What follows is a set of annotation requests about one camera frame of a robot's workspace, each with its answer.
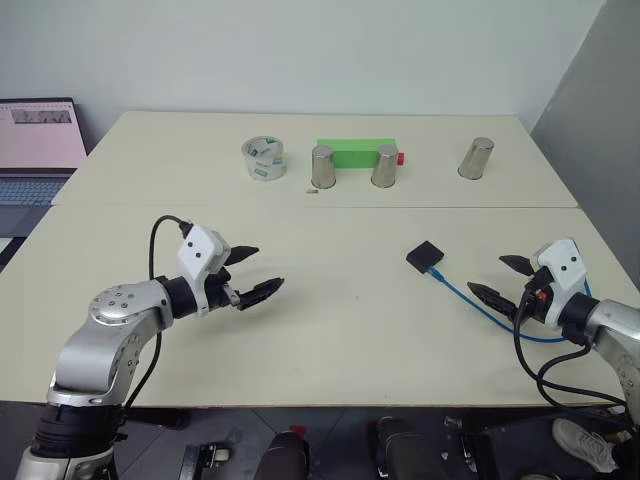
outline laptop keyboard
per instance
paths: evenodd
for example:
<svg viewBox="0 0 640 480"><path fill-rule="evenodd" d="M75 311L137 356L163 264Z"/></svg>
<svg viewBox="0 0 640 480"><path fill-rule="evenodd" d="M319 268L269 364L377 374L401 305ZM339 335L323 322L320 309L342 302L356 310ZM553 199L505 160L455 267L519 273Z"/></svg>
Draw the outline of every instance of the laptop keyboard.
<svg viewBox="0 0 640 480"><path fill-rule="evenodd" d="M0 205L50 205L64 180L0 180Z"/></svg>

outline black square object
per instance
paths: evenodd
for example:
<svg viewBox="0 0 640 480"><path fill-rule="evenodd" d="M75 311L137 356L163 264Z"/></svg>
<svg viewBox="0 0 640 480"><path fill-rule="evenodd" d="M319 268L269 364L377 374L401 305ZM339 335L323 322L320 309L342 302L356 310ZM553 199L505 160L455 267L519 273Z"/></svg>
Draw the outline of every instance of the black square object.
<svg viewBox="0 0 640 480"><path fill-rule="evenodd" d="M425 273L429 267L433 267L442 260L442 257L444 257L443 252L438 250L431 242L424 242L409 252L407 262L413 265L420 273Z"/></svg>

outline robotic arm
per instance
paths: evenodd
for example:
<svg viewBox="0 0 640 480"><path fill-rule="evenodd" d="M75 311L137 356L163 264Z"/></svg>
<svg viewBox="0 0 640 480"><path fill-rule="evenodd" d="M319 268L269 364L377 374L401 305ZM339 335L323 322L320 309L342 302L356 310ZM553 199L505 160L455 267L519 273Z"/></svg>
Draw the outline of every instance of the robotic arm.
<svg viewBox="0 0 640 480"><path fill-rule="evenodd" d="M571 239L538 250L531 260L500 257L529 278L520 307L485 286L469 283L486 305L514 321L519 314L561 329L577 345L590 344L611 365L620 380L634 425L640 425L640 311L613 300L599 301L586 292L587 270Z"/></svg>
<svg viewBox="0 0 640 480"><path fill-rule="evenodd" d="M178 252L182 276L118 285L98 294L85 324L67 341L56 365L47 405L19 480L117 478L113 443L140 352L174 319L204 316L231 305L244 310L266 300L284 279L273 278L240 293L225 266L258 251L230 248L220 234L187 224Z"/></svg>

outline stainless steel cup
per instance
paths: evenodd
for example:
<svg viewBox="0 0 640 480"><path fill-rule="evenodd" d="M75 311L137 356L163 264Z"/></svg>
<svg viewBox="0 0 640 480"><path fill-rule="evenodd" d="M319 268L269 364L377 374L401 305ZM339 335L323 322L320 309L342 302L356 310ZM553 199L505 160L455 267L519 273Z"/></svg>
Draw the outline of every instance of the stainless steel cup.
<svg viewBox="0 0 640 480"><path fill-rule="evenodd" d="M325 145L313 147L311 152L311 184L316 188L331 188L336 184L333 149Z"/></svg>
<svg viewBox="0 0 640 480"><path fill-rule="evenodd" d="M396 165L398 164L398 148L395 145L378 147L378 164L373 169L371 183L376 187L388 188L396 183Z"/></svg>
<svg viewBox="0 0 640 480"><path fill-rule="evenodd" d="M484 137L476 138L458 167L460 176L469 180L477 180L482 177L484 167L487 166L492 151L493 141Z"/></svg>

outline green block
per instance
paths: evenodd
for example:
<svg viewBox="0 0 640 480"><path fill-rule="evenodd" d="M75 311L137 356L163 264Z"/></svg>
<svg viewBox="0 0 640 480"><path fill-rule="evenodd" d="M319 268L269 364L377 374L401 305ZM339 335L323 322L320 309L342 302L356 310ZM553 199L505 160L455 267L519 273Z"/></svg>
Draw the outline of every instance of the green block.
<svg viewBox="0 0 640 480"><path fill-rule="evenodd" d="M318 145L333 149L336 168L374 168L378 163L378 147L395 145L393 138L319 138Z"/></svg>

